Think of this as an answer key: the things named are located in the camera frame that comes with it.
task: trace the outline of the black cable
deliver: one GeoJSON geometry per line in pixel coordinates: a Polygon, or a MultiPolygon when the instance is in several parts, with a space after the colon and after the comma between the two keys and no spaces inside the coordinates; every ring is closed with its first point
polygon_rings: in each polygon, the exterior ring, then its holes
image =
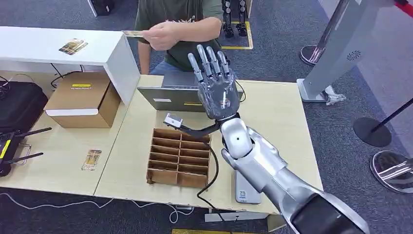
{"type": "Polygon", "coordinates": [[[244,93],[244,95],[243,95],[244,99],[240,100],[240,103],[244,102],[246,100],[246,92],[244,90],[244,87],[242,85],[240,85],[237,80],[235,80],[235,82],[241,87],[241,89],[243,90],[243,93],[244,93]]]}
{"type": "Polygon", "coordinates": [[[54,84],[54,82],[56,81],[56,80],[58,80],[58,79],[60,79],[60,78],[64,78],[65,76],[67,76],[67,75],[70,75],[70,74],[72,74],[72,73],[75,73],[75,72],[83,72],[83,67],[82,67],[82,65],[80,66],[80,71],[72,71],[72,72],[68,72],[68,73],[66,73],[66,74],[61,74],[60,72],[59,72],[59,70],[53,65],[53,63],[50,63],[52,66],[53,66],[53,68],[57,71],[57,73],[59,74],[59,77],[57,77],[56,79],[54,79],[54,80],[52,80],[52,82],[50,82],[50,85],[53,87],[53,88],[57,88],[57,86],[54,84]]]}
{"type": "Polygon", "coordinates": [[[2,100],[3,98],[6,97],[7,93],[11,90],[11,86],[10,86],[10,81],[8,81],[6,78],[2,76],[0,76],[0,78],[6,81],[4,85],[0,86],[0,100],[2,100]]]}
{"type": "MultiPolygon", "coordinates": [[[[201,189],[196,196],[201,199],[202,201],[204,201],[206,204],[208,204],[211,208],[213,208],[214,210],[217,210],[217,208],[215,208],[215,206],[213,206],[209,201],[207,201],[206,199],[204,199],[203,197],[201,197],[201,193],[203,193],[205,190],[207,190],[209,187],[211,187],[211,185],[216,181],[217,177],[218,177],[218,173],[219,173],[219,164],[218,164],[218,158],[217,155],[215,154],[214,150],[212,149],[211,145],[206,143],[206,142],[202,142],[204,145],[206,145],[209,150],[211,150],[212,155],[214,156],[214,160],[215,160],[215,175],[214,178],[212,178],[211,182],[208,183],[203,189],[201,189]]],[[[222,215],[218,212],[217,213],[218,216],[221,218],[222,222],[225,223],[224,218],[222,217],[222,215]]]]}

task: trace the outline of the robotic finger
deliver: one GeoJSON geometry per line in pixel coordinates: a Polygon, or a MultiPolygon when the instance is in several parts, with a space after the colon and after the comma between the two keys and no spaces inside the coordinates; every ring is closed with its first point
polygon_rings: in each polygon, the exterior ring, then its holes
{"type": "Polygon", "coordinates": [[[214,67],[215,73],[216,74],[221,73],[221,69],[219,67],[219,63],[218,63],[217,57],[215,56],[214,50],[210,46],[208,46],[206,48],[206,51],[208,51],[209,57],[211,58],[212,66],[214,67]]]}
{"type": "Polygon", "coordinates": [[[208,57],[205,54],[204,47],[202,45],[197,45],[196,49],[198,50],[199,56],[201,57],[202,66],[204,67],[206,78],[212,79],[214,75],[212,74],[211,66],[209,64],[208,57]]]}
{"type": "Polygon", "coordinates": [[[198,63],[196,62],[195,56],[193,53],[188,54],[189,62],[191,63],[192,68],[194,69],[195,77],[198,79],[198,82],[204,82],[204,77],[202,76],[201,69],[198,67],[198,63]]]}
{"type": "Polygon", "coordinates": [[[217,54],[218,54],[218,57],[220,58],[224,74],[226,76],[228,76],[229,75],[229,67],[228,67],[228,62],[226,61],[225,55],[222,53],[222,51],[218,51],[217,54]]]}

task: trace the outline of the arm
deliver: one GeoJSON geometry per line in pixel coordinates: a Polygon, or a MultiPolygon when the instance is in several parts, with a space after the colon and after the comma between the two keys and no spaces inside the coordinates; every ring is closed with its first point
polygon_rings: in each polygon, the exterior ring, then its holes
{"type": "Polygon", "coordinates": [[[219,37],[221,21],[208,17],[195,23],[178,23],[176,27],[179,40],[203,42],[219,37]]]}
{"type": "Polygon", "coordinates": [[[138,42],[138,54],[139,54],[139,64],[141,65],[141,74],[149,74],[149,65],[150,65],[150,45],[138,42]]]}
{"type": "Polygon", "coordinates": [[[204,19],[198,22],[163,22],[141,34],[155,50],[168,50],[180,40],[203,42],[219,37],[222,27],[221,0],[204,0],[202,9],[204,19]]]}

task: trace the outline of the stanchion base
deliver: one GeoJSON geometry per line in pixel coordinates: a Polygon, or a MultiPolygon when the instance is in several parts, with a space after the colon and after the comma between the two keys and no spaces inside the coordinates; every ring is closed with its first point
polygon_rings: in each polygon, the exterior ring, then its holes
{"type": "Polygon", "coordinates": [[[380,122],[372,118],[359,118],[353,124],[353,129],[358,138],[365,143],[376,146],[385,147],[392,142],[392,134],[386,126],[382,126],[374,133],[371,130],[380,122]]]}
{"type": "Polygon", "coordinates": [[[310,58],[313,55],[313,52],[316,49],[316,47],[316,45],[306,45],[305,47],[301,48],[300,59],[310,66],[315,66],[317,62],[310,61],[310,58]]]}
{"type": "Polygon", "coordinates": [[[381,151],[375,154],[370,161],[370,169],[376,179],[386,188],[396,193],[413,193],[413,174],[406,172],[393,179],[384,180],[380,173],[396,166],[407,158],[391,151],[381,151]]]}

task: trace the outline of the cardboard compartment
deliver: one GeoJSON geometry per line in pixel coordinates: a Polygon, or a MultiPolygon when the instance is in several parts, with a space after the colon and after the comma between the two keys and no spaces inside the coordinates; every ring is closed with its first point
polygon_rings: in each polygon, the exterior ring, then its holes
{"type": "Polygon", "coordinates": [[[209,151],[181,149],[180,156],[209,158],[209,151]]]}
{"type": "Polygon", "coordinates": [[[179,140],[171,140],[171,139],[164,139],[164,138],[157,138],[157,137],[152,138],[152,145],[179,148],[179,144],[180,144],[179,140]]]}
{"type": "Polygon", "coordinates": [[[172,162],[158,161],[158,160],[149,160],[148,168],[158,169],[158,170],[176,171],[176,169],[178,168],[178,164],[172,163],[172,162]]]}
{"type": "Polygon", "coordinates": [[[193,136],[190,136],[188,134],[182,133],[182,140],[184,141],[195,141],[195,142],[209,142],[209,135],[208,136],[203,136],[202,138],[194,138],[193,136]]]}
{"type": "Polygon", "coordinates": [[[178,155],[179,149],[159,146],[159,145],[152,145],[150,148],[150,152],[151,153],[162,153],[162,154],[167,154],[167,155],[178,155]]]}
{"type": "Polygon", "coordinates": [[[156,161],[163,161],[163,162],[173,162],[173,163],[178,163],[178,156],[176,155],[167,155],[167,154],[161,154],[161,153],[151,153],[149,156],[150,160],[156,160],[156,161]]]}
{"type": "Polygon", "coordinates": [[[153,130],[153,137],[172,139],[172,140],[181,140],[181,132],[170,129],[155,128],[153,130]]]}
{"type": "Polygon", "coordinates": [[[147,183],[203,188],[208,182],[209,148],[176,130],[155,128],[146,174],[147,183]]]}
{"type": "Polygon", "coordinates": [[[208,166],[209,159],[208,158],[201,158],[201,157],[179,156],[179,163],[180,164],[189,164],[189,165],[208,166]]]}
{"type": "Polygon", "coordinates": [[[202,142],[181,141],[181,149],[209,150],[202,142]]]}
{"type": "Polygon", "coordinates": [[[191,175],[178,172],[177,182],[180,186],[199,188],[207,185],[208,177],[206,175],[191,175]]]}
{"type": "Polygon", "coordinates": [[[198,165],[179,164],[178,171],[179,172],[188,172],[188,173],[197,174],[197,175],[207,175],[208,174],[208,167],[198,166],[198,165]]]}
{"type": "Polygon", "coordinates": [[[177,172],[148,169],[147,183],[176,184],[177,172]]]}

